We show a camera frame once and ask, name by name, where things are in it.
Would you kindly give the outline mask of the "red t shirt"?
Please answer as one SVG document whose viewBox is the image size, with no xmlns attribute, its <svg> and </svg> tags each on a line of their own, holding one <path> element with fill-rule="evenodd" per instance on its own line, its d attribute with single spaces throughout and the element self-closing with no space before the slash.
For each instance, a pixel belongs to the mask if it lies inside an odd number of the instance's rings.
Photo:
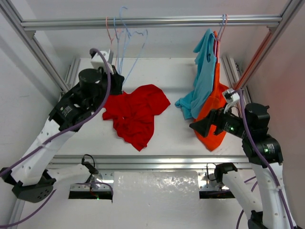
<svg viewBox="0 0 305 229">
<path fill-rule="evenodd" d="M 170 104 L 159 87 L 143 85 L 130 94 L 123 92 L 109 96 L 102 118 L 112 120 L 118 137 L 141 151 L 154 134 L 154 117 L 164 112 Z"/>
</svg>

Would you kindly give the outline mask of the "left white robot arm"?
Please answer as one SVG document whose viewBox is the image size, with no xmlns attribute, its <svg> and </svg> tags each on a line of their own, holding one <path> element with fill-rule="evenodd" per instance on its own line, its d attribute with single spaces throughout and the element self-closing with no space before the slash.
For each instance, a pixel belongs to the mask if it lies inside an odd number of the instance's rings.
<svg viewBox="0 0 305 229">
<path fill-rule="evenodd" d="M 18 163 L 4 167 L 0 176 L 12 185 L 17 199 L 38 203 L 59 185 L 85 183 L 99 171 L 84 159 L 64 169 L 47 166 L 61 147 L 105 106 L 111 95 L 122 94 L 124 77 L 114 65 L 87 68 L 79 82 L 65 93 L 50 112 L 45 125 Z"/>
</svg>

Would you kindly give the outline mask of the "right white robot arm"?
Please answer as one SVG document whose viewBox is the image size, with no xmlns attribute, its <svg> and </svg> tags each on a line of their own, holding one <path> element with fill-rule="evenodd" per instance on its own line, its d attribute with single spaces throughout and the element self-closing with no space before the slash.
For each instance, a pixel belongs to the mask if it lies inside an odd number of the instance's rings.
<svg viewBox="0 0 305 229">
<path fill-rule="evenodd" d="M 223 108 L 213 109 L 208 116 L 189 126 L 202 137 L 212 126 L 214 135 L 222 132 L 241 138 L 242 148 L 255 173 L 260 191 L 257 198 L 240 177 L 233 163 L 216 165 L 217 183 L 227 186 L 242 207 L 250 229 L 296 229 L 285 194 L 283 155 L 276 139 L 268 134 L 268 106 L 247 104 L 243 116 L 237 117 Z"/>
</svg>

